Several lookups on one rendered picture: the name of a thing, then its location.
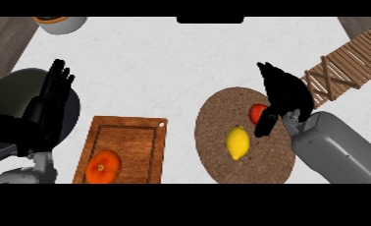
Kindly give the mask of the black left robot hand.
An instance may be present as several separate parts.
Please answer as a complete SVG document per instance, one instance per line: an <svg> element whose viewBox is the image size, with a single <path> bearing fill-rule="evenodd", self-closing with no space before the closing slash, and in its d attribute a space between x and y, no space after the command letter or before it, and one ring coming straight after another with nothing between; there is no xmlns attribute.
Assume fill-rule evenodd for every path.
<svg viewBox="0 0 371 226"><path fill-rule="evenodd" d="M17 146L18 156L52 151L60 142L64 108L76 76L57 59L46 74L40 94L32 99L24 116L0 114L0 142Z"/></svg>

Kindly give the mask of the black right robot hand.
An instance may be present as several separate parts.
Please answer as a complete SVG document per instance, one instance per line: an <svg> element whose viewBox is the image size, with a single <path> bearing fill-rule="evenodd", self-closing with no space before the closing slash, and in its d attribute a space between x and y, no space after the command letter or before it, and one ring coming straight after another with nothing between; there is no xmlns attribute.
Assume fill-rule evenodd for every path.
<svg viewBox="0 0 371 226"><path fill-rule="evenodd" d="M270 106L263 111L258 124L255 126L255 136L258 138L270 135L279 118L288 113L300 111L298 121L307 122L314 108L314 98L302 80L275 67L269 62L257 63L264 78L264 86L270 101Z"/></svg>

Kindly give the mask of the red tomato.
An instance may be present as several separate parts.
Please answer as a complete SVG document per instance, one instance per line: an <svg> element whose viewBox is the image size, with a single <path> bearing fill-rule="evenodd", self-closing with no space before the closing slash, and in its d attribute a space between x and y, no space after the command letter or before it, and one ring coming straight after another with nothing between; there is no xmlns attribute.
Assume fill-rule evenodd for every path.
<svg viewBox="0 0 371 226"><path fill-rule="evenodd" d="M258 124L261 115L264 110L267 109L267 106L264 104L254 104L249 108L249 121L254 125Z"/></svg>

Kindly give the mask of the round brown cork placemat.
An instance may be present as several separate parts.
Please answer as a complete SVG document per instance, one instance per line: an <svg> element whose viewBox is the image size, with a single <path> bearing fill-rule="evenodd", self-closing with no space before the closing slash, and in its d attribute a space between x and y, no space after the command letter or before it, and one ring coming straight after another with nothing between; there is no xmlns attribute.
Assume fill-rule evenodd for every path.
<svg viewBox="0 0 371 226"><path fill-rule="evenodd" d="M257 116L270 105L267 96L230 87L207 100L196 119L195 139L201 161L220 184L283 184L297 156L282 121L269 137L258 138Z"/></svg>

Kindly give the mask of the dark round pan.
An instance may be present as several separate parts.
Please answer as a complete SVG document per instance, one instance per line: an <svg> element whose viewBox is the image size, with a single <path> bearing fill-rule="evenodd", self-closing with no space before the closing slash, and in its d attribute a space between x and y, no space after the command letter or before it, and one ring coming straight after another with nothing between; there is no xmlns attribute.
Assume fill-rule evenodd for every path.
<svg viewBox="0 0 371 226"><path fill-rule="evenodd" d="M0 114L21 118L32 99L40 94L48 71L39 68L23 69L0 79ZM80 98L74 90L64 108L64 121L60 142L74 130L80 116Z"/></svg>

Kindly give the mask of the yellow lemon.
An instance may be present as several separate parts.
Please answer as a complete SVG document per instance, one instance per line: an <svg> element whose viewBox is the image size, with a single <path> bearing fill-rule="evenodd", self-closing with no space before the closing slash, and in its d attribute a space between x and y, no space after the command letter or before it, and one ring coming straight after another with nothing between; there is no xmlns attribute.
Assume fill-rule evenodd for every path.
<svg viewBox="0 0 371 226"><path fill-rule="evenodd" d="M239 161L249 151L249 133L244 126L232 128L229 132L227 150L235 161Z"/></svg>

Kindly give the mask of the brown wooden cutting board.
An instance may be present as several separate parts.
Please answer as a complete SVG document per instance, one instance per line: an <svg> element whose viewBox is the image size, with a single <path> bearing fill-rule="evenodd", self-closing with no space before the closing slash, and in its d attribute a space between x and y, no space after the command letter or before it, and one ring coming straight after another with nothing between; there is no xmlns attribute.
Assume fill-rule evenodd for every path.
<svg viewBox="0 0 371 226"><path fill-rule="evenodd" d="M96 116L73 182L88 182L88 166L96 154L111 149L123 161L116 183L160 184L169 120L166 118Z"/></svg>

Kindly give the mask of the orange fruit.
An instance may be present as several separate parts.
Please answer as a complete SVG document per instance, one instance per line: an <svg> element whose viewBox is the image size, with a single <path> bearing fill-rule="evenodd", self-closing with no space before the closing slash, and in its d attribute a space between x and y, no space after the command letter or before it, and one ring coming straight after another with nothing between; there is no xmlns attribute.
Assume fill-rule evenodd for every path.
<svg viewBox="0 0 371 226"><path fill-rule="evenodd" d="M123 161L118 153L111 149L102 150L88 165L88 182L90 184L113 183L120 176L121 167Z"/></svg>

